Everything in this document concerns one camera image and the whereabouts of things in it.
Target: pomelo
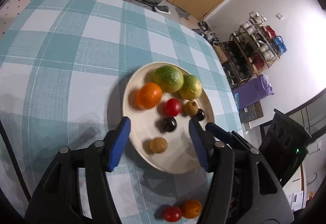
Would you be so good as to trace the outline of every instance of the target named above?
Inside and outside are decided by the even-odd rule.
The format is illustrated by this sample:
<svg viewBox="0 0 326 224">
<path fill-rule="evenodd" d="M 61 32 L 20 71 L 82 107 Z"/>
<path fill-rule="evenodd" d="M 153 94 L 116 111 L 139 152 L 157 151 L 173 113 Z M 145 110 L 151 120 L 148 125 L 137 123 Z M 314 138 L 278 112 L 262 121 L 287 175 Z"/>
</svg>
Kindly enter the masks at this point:
<svg viewBox="0 0 326 224">
<path fill-rule="evenodd" d="M 153 81 L 166 93 L 178 91 L 184 84 L 182 72 L 175 66 L 164 65 L 153 73 Z"/>
<path fill-rule="evenodd" d="M 191 74 L 184 75 L 184 85 L 179 90 L 179 94 L 183 99 L 194 100 L 203 92 L 203 86 L 200 80 Z"/>
</svg>

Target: kiwi fruit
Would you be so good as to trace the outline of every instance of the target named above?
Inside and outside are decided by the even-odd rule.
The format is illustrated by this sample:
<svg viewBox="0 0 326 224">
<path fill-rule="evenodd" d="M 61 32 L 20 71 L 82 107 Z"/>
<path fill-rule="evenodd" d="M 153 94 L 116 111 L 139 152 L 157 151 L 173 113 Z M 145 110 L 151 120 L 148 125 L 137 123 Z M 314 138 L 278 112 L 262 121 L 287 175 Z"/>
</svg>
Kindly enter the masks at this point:
<svg viewBox="0 0 326 224">
<path fill-rule="evenodd" d="M 157 137 L 149 143 L 149 148 L 154 153 L 162 153 L 167 148 L 167 141 L 162 137 Z"/>
<path fill-rule="evenodd" d="M 198 113 L 198 105 L 195 101 L 189 101 L 187 104 L 184 106 L 184 112 L 188 116 L 194 116 Z"/>
</svg>

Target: red tomato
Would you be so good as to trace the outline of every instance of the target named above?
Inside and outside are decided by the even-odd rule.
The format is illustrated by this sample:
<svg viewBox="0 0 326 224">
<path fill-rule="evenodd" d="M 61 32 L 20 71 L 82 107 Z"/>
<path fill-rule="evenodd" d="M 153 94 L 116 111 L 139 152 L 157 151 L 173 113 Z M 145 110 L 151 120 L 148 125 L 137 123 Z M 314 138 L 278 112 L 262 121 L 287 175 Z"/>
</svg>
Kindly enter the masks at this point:
<svg viewBox="0 0 326 224">
<path fill-rule="evenodd" d="M 181 112 L 181 103 L 175 98 L 171 98 L 165 104 L 165 114 L 167 116 L 175 117 Z"/>
<path fill-rule="evenodd" d="M 176 222 L 182 217 L 182 211 L 178 207 L 168 207 L 163 211 L 163 219 L 167 222 Z"/>
</svg>

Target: orange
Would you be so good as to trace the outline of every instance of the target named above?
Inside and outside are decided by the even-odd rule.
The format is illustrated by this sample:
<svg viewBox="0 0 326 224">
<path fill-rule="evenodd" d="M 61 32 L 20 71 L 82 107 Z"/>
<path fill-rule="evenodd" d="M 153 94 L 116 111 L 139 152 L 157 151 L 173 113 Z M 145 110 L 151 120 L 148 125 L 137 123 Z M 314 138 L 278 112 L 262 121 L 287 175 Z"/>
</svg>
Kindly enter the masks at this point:
<svg viewBox="0 0 326 224">
<path fill-rule="evenodd" d="M 186 219 L 193 219 L 199 216 L 202 209 L 202 205 L 197 200 L 188 200 L 181 206 L 182 216 Z"/>
<path fill-rule="evenodd" d="M 136 105 L 140 109 L 150 109 L 156 106 L 162 97 L 162 89 L 155 83 L 147 83 L 136 94 Z"/>
</svg>

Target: blue and white checkered cloth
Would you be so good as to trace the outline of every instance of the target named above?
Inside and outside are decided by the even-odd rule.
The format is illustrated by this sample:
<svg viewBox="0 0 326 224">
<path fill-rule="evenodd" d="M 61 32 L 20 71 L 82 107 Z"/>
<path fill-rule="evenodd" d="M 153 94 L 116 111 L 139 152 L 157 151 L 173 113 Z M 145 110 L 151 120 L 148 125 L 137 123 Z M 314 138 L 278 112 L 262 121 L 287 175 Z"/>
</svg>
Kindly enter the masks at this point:
<svg viewBox="0 0 326 224">
<path fill-rule="evenodd" d="M 153 61 L 199 77 L 216 124 L 242 133 L 222 66 L 190 29 L 121 0 L 30 2 L 0 41 L 0 119 L 31 193 L 62 146 L 84 148 L 116 128 L 128 79 Z M 2 142 L 0 151 L 8 162 Z M 79 182 L 90 216 L 82 170 Z M 158 171 L 128 143 L 108 182 L 123 223 L 156 223 L 161 205 L 203 203 L 209 178 L 202 169 Z"/>
</svg>

